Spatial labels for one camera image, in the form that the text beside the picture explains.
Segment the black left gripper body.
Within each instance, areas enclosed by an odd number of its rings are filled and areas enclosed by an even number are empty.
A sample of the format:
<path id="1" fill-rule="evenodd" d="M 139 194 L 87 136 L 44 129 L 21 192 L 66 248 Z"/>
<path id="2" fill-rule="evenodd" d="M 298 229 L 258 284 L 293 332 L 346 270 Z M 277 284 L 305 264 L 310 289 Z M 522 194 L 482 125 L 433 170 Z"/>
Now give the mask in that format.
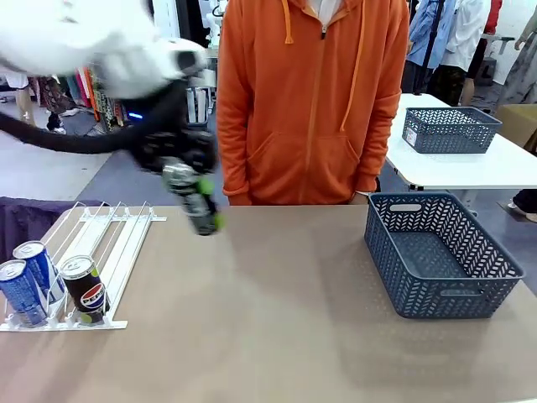
<path id="1" fill-rule="evenodd" d="M 198 173 L 209 173 L 217 166 L 216 136 L 188 128 L 180 133 L 151 134 L 133 147 L 133 158 L 142 169 L 154 173 L 161 173 L 176 160 Z"/>

